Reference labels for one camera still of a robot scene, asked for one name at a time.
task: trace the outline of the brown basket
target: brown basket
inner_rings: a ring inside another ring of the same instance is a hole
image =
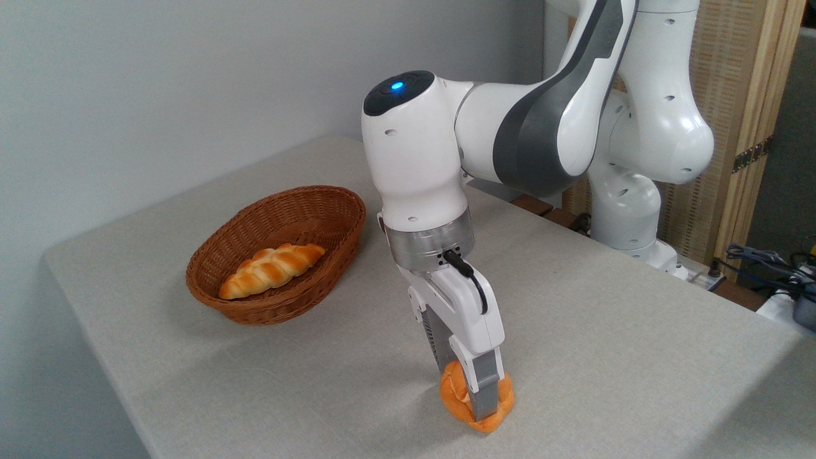
[[[200,302],[245,325],[269,325],[301,315],[322,301],[357,254],[366,221],[362,199],[345,188],[302,186],[242,209],[207,239],[187,265],[187,288]],[[315,243],[326,254],[285,286],[235,300],[218,290],[260,249]]]

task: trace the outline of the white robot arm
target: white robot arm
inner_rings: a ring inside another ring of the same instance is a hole
[[[641,0],[620,75],[601,118],[592,186],[592,238],[685,279],[675,250],[657,240],[652,180],[692,181],[711,161],[712,130],[694,103],[689,54],[699,0]]]
[[[462,170],[537,195],[583,174],[636,13],[636,0],[557,3],[578,21],[548,80],[454,82],[415,71],[381,82],[363,104],[380,224],[440,371],[462,364],[477,421],[496,411],[504,330],[490,284],[464,260],[475,241]]]

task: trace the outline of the bread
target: bread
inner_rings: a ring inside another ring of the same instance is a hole
[[[324,253],[326,249],[316,244],[293,246],[285,243],[277,249],[259,250],[224,281],[218,296],[232,300],[283,286],[314,266]]]
[[[499,381],[499,403],[496,405],[496,412],[481,421],[476,421],[470,404],[468,383],[462,372],[462,364],[458,360],[448,363],[445,371],[442,372],[439,380],[439,397],[453,417],[486,434],[499,427],[516,403],[512,381],[508,373],[504,372],[504,379]]]

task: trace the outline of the braided bread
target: braided bread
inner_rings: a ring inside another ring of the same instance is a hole
[[[232,300],[281,287],[314,266],[324,253],[326,249],[316,244],[285,243],[277,249],[259,250],[224,281],[218,296]]]

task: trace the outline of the black cable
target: black cable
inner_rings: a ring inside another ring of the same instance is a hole
[[[741,270],[740,268],[737,268],[736,266],[732,266],[732,265],[729,265],[728,263],[725,263],[720,258],[715,258],[714,260],[716,260],[717,263],[720,263],[721,265],[725,266],[726,268],[742,274],[743,276],[749,278],[750,280],[756,281],[758,283],[763,283],[765,285],[774,287],[774,288],[776,288],[778,290],[784,290],[786,292],[795,293],[797,295],[802,295],[805,298],[807,298],[808,300],[816,302],[816,298],[812,297],[813,293],[811,291],[809,291],[809,290],[807,290],[805,288],[796,287],[796,285],[798,283],[778,283],[778,282],[770,281],[768,279],[758,278],[758,277],[748,273],[746,270]]]
[[[799,268],[789,265],[785,260],[779,256],[777,252],[770,250],[758,250],[753,247],[743,246],[740,244],[731,244],[725,249],[726,257],[729,260],[745,260],[752,263],[745,267],[745,270],[754,265],[762,265],[768,270],[775,271],[780,274],[790,276],[805,276],[808,279],[816,281],[816,275],[806,273]]]
[[[461,275],[473,281],[473,285],[475,285],[476,289],[479,291],[479,299],[481,299],[481,314],[487,314],[487,297],[485,296],[485,291],[481,288],[481,284],[479,284],[479,280],[476,279],[476,274],[473,271],[473,267],[463,260],[460,254],[452,250],[445,250],[442,256],[445,257],[445,260],[447,260],[451,266],[456,268]]]
[[[790,279],[789,278],[779,278],[779,279],[774,279],[774,282],[787,283],[788,280],[790,280]],[[768,290],[768,289],[773,290],[775,288],[776,287],[773,287],[773,286],[770,286],[770,285],[760,285],[758,287],[751,287],[751,291],[752,292],[761,292],[763,290]]]

